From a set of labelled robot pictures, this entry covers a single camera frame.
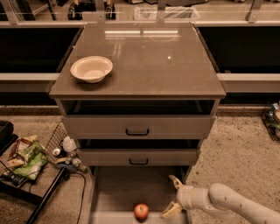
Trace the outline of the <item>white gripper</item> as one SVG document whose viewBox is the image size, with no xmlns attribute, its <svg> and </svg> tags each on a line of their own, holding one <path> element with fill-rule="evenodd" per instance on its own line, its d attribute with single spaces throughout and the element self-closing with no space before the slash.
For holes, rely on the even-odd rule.
<svg viewBox="0 0 280 224">
<path fill-rule="evenodd" d="M 182 182 L 174 175 L 170 175 L 169 179 L 173 182 L 175 189 L 177 190 L 177 202 L 171 202 L 168 207 L 161 213 L 160 217 L 163 219 L 169 219 L 179 214 L 183 208 L 185 210 L 193 209 L 193 186 L 183 185 Z"/>
</svg>

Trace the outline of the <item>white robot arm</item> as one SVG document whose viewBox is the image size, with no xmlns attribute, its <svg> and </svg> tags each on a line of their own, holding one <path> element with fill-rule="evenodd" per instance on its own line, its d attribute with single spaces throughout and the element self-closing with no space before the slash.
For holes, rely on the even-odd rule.
<svg viewBox="0 0 280 224">
<path fill-rule="evenodd" d="M 183 210 L 199 209 L 219 219 L 230 219 L 239 214 L 251 224 L 280 224 L 280 213 L 245 198 L 226 185 L 214 183 L 208 188 L 197 188 L 184 185 L 173 175 L 169 178 L 177 190 L 176 201 L 162 212 L 163 219 Z"/>
</svg>

